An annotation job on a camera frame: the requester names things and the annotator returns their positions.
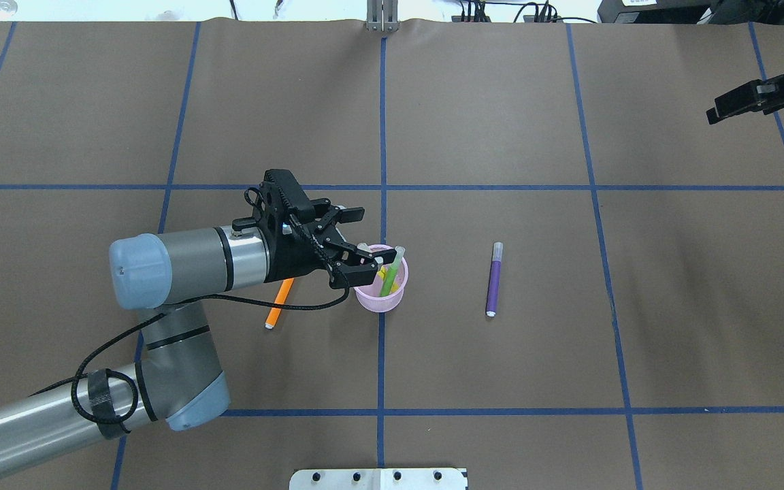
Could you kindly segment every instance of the orange pencil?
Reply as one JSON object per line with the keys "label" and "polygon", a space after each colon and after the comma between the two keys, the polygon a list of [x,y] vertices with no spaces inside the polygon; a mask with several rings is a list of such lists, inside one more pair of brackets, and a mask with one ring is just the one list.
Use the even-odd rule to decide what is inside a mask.
{"label": "orange pencil", "polygon": [[[290,278],[283,281],[280,285],[280,291],[277,291],[277,297],[274,298],[274,303],[285,304],[286,297],[289,295],[289,289],[292,289],[292,283],[295,279]],[[277,318],[280,316],[280,308],[272,308],[268,313],[268,318],[265,319],[265,328],[273,329],[277,325]]]}

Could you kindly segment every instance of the pink cup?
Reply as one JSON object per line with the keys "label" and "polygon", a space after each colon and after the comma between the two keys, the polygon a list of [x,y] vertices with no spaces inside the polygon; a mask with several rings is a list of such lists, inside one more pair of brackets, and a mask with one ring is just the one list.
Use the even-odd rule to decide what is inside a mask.
{"label": "pink cup", "polygon": [[[371,245],[372,252],[379,252],[380,250],[388,250],[392,247],[386,245]],[[355,298],[359,300],[365,310],[373,311],[374,313],[383,313],[392,310],[394,307],[401,303],[401,298],[404,297],[404,286],[407,285],[407,259],[402,258],[401,267],[398,267],[398,274],[395,275],[395,284],[398,289],[394,293],[389,293],[388,297],[380,297],[380,288],[383,286],[383,281],[380,276],[374,276],[374,282],[370,286],[357,286],[355,289]]]}

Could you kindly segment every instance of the light blue joint cap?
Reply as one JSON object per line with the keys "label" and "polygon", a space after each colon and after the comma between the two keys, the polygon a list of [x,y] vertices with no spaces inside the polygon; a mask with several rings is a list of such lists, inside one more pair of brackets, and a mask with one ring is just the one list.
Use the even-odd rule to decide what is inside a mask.
{"label": "light blue joint cap", "polygon": [[172,288],[172,260],[159,236],[143,235],[113,242],[109,250],[117,302],[125,310],[156,308]]}
{"label": "light blue joint cap", "polygon": [[219,417],[226,412],[230,402],[224,371],[183,408],[165,419],[165,422],[168,422],[172,431],[186,431]]}

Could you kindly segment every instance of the metal bracket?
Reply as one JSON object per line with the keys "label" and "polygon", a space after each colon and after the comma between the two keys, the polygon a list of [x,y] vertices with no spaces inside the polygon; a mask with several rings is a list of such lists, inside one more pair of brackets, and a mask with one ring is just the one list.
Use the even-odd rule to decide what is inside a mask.
{"label": "metal bracket", "polygon": [[367,0],[367,20],[365,29],[368,31],[398,31],[398,0]]}
{"label": "metal bracket", "polygon": [[300,470],[289,490],[467,490],[465,468],[370,468]]}

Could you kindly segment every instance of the cable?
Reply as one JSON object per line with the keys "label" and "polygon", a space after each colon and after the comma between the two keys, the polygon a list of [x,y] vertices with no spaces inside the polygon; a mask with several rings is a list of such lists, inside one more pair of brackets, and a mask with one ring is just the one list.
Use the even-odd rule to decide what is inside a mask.
{"label": "cable", "polygon": [[597,22],[593,21],[590,18],[552,18],[548,22],[556,22],[558,20],[585,20],[585,22],[591,22],[592,24],[597,24]]}
{"label": "cable", "polygon": [[534,5],[534,16],[535,18],[538,16],[538,9],[540,8],[538,4],[535,2],[524,3],[522,4],[522,7],[519,8],[519,12],[516,12],[516,16],[513,18],[513,24],[516,24],[516,21],[519,20],[519,16],[522,15],[522,10],[525,10],[525,7],[528,7],[529,5]]}
{"label": "cable", "polygon": [[135,413],[135,410],[137,410],[137,403],[140,401],[140,395],[137,394],[137,386],[135,385],[135,382],[132,381],[131,378],[129,378],[127,375],[124,375],[122,372],[116,372],[116,370],[109,369],[105,370],[105,375],[108,376],[108,378],[117,378],[121,381],[125,381],[131,390],[131,406],[129,407],[128,412],[126,412],[124,415],[115,415],[111,419],[101,418],[100,416],[95,416],[90,412],[87,412],[87,410],[84,410],[84,407],[81,406],[80,400],[78,399],[78,382],[81,381],[82,378],[85,378],[84,369],[86,369],[87,365],[89,365],[89,363],[95,359],[97,355],[101,354],[104,350],[111,347],[113,344],[117,344],[117,342],[129,337],[131,334],[140,331],[140,329],[159,322],[159,320],[161,320],[164,316],[165,313],[156,314],[156,316],[150,317],[149,319],[139,323],[139,325],[135,325],[133,328],[122,332],[121,334],[117,335],[117,337],[112,338],[111,340],[105,342],[105,344],[102,344],[99,348],[96,348],[93,353],[87,356],[86,359],[80,363],[77,372],[74,373],[74,377],[71,379],[71,405],[74,406],[74,410],[78,413],[78,415],[84,419],[87,419],[87,421],[96,422],[96,424],[119,424],[123,431],[128,432],[125,430],[123,422],[125,422],[128,418],[131,417],[131,415],[133,415],[133,413]]}
{"label": "cable", "polygon": [[[88,375],[86,375],[86,374],[81,376],[80,378],[78,378],[78,381],[81,380],[81,379],[86,378],[87,376]],[[30,397],[34,397],[35,395],[40,395],[41,393],[44,393],[44,391],[54,390],[55,388],[62,387],[62,385],[68,385],[69,382],[72,382],[72,381],[74,381],[74,376],[72,376],[71,378],[63,379],[62,381],[56,381],[56,382],[54,382],[53,385],[50,385],[49,387],[46,387],[46,388],[41,388],[41,390],[38,390],[35,393],[32,393],[30,395]]]}
{"label": "cable", "polygon": [[[251,199],[250,197],[251,191],[254,192],[256,195],[255,201],[253,201],[253,199]],[[244,191],[244,199],[253,208],[258,208],[259,210],[261,210],[262,197],[261,197],[261,193],[259,192],[258,189],[256,189],[256,187],[248,187],[248,189]],[[289,198],[287,198],[285,193],[280,193],[280,199],[281,201],[283,201],[283,205],[286,207],[286,209],[293,209],[292,202],[289,201]],[[350,284],[349,284],[348,277],[346,277],[345,274],[340,272],[340,262],[333,261],[331,257],[329,257],[329,255],[326,254],[326,252],[323,249],[323,246],[321,246],[320,243],[317,242],[317,239],[313,235],[313,233],[310,233],[306,229],[306,227],[302,225],[301,221],[298,219],[298,216],[296,216],[293,213],[290,213],[289,222],[290,225],[292,226],[292,229],[295,230],[296,234],[310,245],[314,254],[317,256],[318,259],[320,259],[321,263],[323,263],[323,265],[331,271],[333,276],[339,277],[339,279],[342,280],[344,288],[343,288],[343,294],[341,294],[339,298],[333,299],[332,301],[328,301],[327,303],[323,303],[323,304],[299,305],[299,304],[277,304],[277,303],[272,303],[271,301],[261,301],[256,299],[233,297],[232,295],[213,294],[213,295],[202,295],[201,297],[190,298],[181,301],[178,304],[191,304],[202,299],[220,299],[226,301],[235,301],[236,303],[254,304],[257,306],[264,306],[267,308],[280,308],[281,310],[312,311],[312,310],[323,310],[326,308],[330,308],[332,306],[335,306],[336,304],[340,304],[343,303],[343,301],[346,301],[346,298],[349,297]],[[68,379],[63,379],[62,381],[54,382],[53,385],[50,385],[49,387],[36,391],[35,393],[32,393],[32,395],[30,396],[37,395],[38,393],[44,393],[44,391],[53,390],[53,388],[62,387],[62,385],[71,384],[71,405],[74,406],[75,411],[81,417],[83,417],[87,421],[94,422],[96,424],[106,424],[106,425],[119,424],[122,431],[128,434],[129,431],[127,430],[127,428],[125,428],[123,423],[127,421],[128,418],[134,415],[134,413],[137,410],[137,404],[140,402],[140,394],[139,391],[137,390],[137,385],[135,385],[133,379],[129,378],[127,375],[123,374],[122,372],[116,372],[116,370],[105,369],[106,378],[115,378],[126,382],[129,385],[129,389],[131,391],[131,405],[128,409],[128,412],[126,412],[124,415],[114,415],[112,418],[103,418],[102,416],[95,416],[93,415],[93,413],[87,412],[87,410],[85,410],[84,407],[81,406],[80,400],[78,399],[78,384],[81,381],[81,379],[87,378],[87,375],[84,373],[84,370],[86,369],[87,365],[89,365],[89,363],[93,359],[95,359],[96,356],[99,356],[99,354],[107,350],[107,348],[111,347],[113,344],[117,344],[117,342],[123,340],[124,338],[129,337],[131,334],[140,331],[141,329],[146,328],[147,326],[152,325],[155,322],[158,322],[163,317],[165,317],[165,315],[166,313],[158,313],[156,314],[156,316],[144,320],[144,322],[139,323],[139,325],[135,325],[133,328],[130,328],[127,331],[124,331],[121,334],[117,335],[117,337],[112,338],[111,340],[105,342],[105,344],[102,344],[99,348],[96,348],[96,350],[94,350],[89,356],[86,357],[86,359],[84,359],[83,362],[80,363],[80,365],[78,366],[78,370],[77,372],[75,372],[74,376]]]}

